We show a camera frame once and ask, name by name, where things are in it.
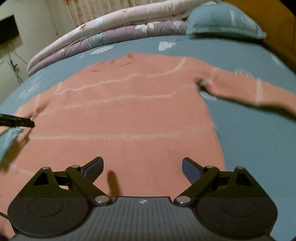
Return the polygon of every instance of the cable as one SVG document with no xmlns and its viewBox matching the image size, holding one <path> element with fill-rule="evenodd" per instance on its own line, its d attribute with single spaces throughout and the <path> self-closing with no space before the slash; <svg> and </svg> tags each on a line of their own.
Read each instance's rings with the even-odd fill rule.
<svg viewBox="0 0 296 241">
<path fill-rule="evenodd" d="M 2 212 L 0 212 L 0 216 L 2 216 L 4 218 L 6 218 L 7 220 L 9 220 L 8 216 L 6 214 L 2 213 Z"/>
<path fill-rule="evenodd" d="M 17 53 L 16 53 L 16 51 L 15 51 L 15 46 L 13 45 L 13 43 L 12 42 L 10 42 L 10 44 L 13 46 L 13 53 L 17 56 L 17 57 L 19 57 L 25 64 L 28 64 L 26 61 L 24 61 L 24 59 L 21 57 L 21 56 L 19 56 Z"/>
<path fill-rule="evenodd" d="M 19 85 L 21 85 L 20 81 L 21 81 L 22 83 L 23 83 L 24 81 L 22 80 L 22 78 L 21 78 L 21 77 L 18 75 L 18 73 L 16 72 L 15 67 L 16 67 L 17 65 L 14 65 L 14 64 L 13 64 L 13 61 L 12 61 L 11 55 L 10 55 L 10 53 L 9 53 L 8 46 L 6 46 L 6 47 L 7 47 L 7 55 L 8 55 L 8 58 L 9 58 L 9 65 L 10 65 L 11 69 L 13 70 L 13 72 L 14 72 L 16 78 L 17 78 L 17 81 L 18 81 Z"/>
<path fill-rule="evenodd" d="M 54 18 L 53 18 L 53 16 L 52 16 L 52 11 L 50 10 L 48 0 L 46 0 L 46 3 L 47 3 L 47 7 L 48 7 L 48 10 L 49 10 L 50 16 L 51 16 L 51 18 L 52 18 L 52 22 L 53 22 L 53 24 L 54 24 L 54 28 L 55 28 L 55 30 L 56 30 L 56 35 L 57 35 L 58 37 L 60 37 L 59 33 L 57 32 L 57 27 L 55 26 L 55 23 L 54 23 Z"/>
</svg>

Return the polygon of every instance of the bed sheet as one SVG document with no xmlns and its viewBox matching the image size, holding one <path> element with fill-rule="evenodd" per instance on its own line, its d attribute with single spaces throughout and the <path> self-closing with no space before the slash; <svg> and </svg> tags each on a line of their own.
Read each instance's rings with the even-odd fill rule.
<svg viewBox="0 0 296 241">
<path fill-rule="evenodd" d="M 4 101 L 0 113 L 13 114 L 35 95 L 84 67 L 120 58 L 128 52 L 191 56 L 225 70 L 252 75 L 296 94 L 296 76 L 276 56 L 252 43 L 162 36 L 103 48 L 104 51 L 92 49 L 40 70 Z M 278 207 L 279 216 L 272 236 L 277 240 L 291 240 L 296 235 L 295 119 L 201 94 L 216 125 L 226 169 L 230 171 L 235 166 L 247 168 Z M 3 147 L 0 157 L 16 132 L 14 130 L 0 137 L 0 146 Z"/>
</svg>

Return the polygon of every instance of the pink sweater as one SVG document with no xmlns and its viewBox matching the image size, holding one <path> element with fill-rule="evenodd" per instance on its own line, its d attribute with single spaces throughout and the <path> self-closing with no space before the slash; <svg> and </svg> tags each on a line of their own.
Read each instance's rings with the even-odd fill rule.
<svg viewBox="0 0 296 241">
<path fill-rule="evenodd" d="M 25 130 L 6 155 L 4 164 L 12 165 L 0 175 L 6 184 L 1 185 L 0 210 L 41 167 L 62 171 L 96 156 L 103 157 L 105 170 L 95 184 L 112 197 L 175 198 L 190 186 L 181 169 L 187 156 L 224 170 L 196 83 L 217 97 L 280 106 L 296 115 L 296 96 L 287 90 L 194 58 L 130 53 L 98 62 L 16 113 L 33 115 L 36 127 Z"/>
</svg>

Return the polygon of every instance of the metal screw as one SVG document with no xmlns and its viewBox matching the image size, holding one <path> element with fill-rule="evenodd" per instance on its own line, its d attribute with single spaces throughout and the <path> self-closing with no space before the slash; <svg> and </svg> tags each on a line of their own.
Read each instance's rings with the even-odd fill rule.
<svg viewBox="0 0 296 241">
<path fill-rule="evenodd" d="M 176 198 L 176 201 L 178 203 L 186 204 L 186 203 L 189 203 L 191 201 L 191 198 L 187 197 L 187 196 L 179 196 L 179 197 Z"/>
<path fill-rule="evenodd" d="M 97 203 L 106 203 L 108 202 L 110 199 L 109 197 L 105 196 L 105 195 L 101 195 L 101 196 L 97 196 L 95 199 L 94 199 Z"/>
</svg>

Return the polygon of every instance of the bed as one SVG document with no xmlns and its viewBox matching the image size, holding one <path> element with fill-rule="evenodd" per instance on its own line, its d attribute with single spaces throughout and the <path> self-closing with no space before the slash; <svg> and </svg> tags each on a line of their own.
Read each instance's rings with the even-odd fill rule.
<svg viewBox="0 0 296 241">
<path fill-rule="evenodd" d="M 160 51 L 162 42 L 170 43 L 170 46 Z M 129 52 L 194 57 L 221 69 L 268 81 L 296 94 L 294 73 L 259 44 L 222 38 L 175 35 L 137 39 L 106 46 L 109 47 L 107 51 L 98 51 L 102 48 L 98 47 L 39 70 L 4 101 L 0 106 L 0 113 L 14 114 L 31 98 L 81 69 L 98 61 L 118 59 Z M 276 240 L 291 240 L 296 235 L 296 188 L 293 183 L 296 170 L 296 118 L 281 111 L 253 108 L 221 100 L 204 91 L 200 91 L 200 95 L 204 98 L 216 126 L 226 170 L 231 171 L 236 166 L 243 166 L 253 175 L 278 208 L 278 219 L 271 235 Z M 14 172 L 21 172 L 25 177 L 18 180 L 15 188 L 9 193 L 0 193 L 2 212 L 6 212 L 13 197 L 33 173 L 43 166 L 41 160 L 35 160 L 33 165 L 30 162 L 31 166 L 27 169 L 18 169 L 17 156 L 21 155 L 22 150 L 20 146 L 12 145 L 5 154 L 6 149 L 12 144 L 12 137 L 18 131 L 11 130 L 0 137 L 0 146 L 3 147 L 0 156 L 5 160 L 1 167 L 1 175 L 4 177 L 2 180 Z M 69 160 L 64 166 L 83 162 L 85 160 Z M 54 171 L 59 171 L 50 163 L 48 166 Z M 0 229 L 12 236 L 9 223 L 3 219 L 0 220 Z"/>
</svg>

